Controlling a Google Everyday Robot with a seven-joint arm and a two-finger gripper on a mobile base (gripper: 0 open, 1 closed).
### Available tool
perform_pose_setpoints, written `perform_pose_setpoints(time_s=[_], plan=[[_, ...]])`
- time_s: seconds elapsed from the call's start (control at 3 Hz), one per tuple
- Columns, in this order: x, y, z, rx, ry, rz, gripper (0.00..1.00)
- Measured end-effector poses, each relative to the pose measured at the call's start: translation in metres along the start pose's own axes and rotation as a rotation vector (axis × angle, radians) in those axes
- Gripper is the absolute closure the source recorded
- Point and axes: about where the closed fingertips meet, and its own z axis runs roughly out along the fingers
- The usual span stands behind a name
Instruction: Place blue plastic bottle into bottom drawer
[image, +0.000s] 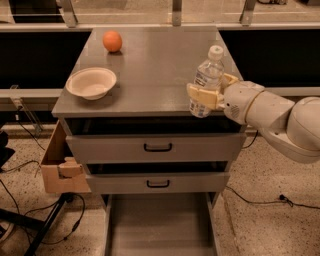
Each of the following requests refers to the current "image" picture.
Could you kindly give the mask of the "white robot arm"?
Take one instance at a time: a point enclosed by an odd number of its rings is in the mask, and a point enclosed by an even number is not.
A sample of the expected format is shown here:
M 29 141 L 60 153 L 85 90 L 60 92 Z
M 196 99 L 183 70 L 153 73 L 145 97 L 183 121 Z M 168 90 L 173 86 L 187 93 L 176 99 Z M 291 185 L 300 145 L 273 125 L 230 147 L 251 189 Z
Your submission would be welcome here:
M 271 93 L 264 86 L 226 74 L 218 86 L 187 85 L 190 99 L 240 125 L 255 128 L 284 156 L 300 163 L 320 160 L 320 98 L 297 102 Z

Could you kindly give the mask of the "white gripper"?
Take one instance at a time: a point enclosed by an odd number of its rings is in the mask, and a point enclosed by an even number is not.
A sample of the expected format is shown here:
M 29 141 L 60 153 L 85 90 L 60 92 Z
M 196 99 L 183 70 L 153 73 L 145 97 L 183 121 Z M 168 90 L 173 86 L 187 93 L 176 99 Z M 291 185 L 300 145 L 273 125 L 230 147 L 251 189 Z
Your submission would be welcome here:
M 224 90 L 224 97 L 218 90 L 188 83 L 188 96 L 196 102 L 204 105 L 210 110 L 218 110 L 223 107 L 224 114 L 238 124 L 246 124 L 246 114 L 253 100 L 265 90 L 265 87 L 251 81 L 239 81 L 239 78 L 224 73 L 222 76 L 221 88 Z

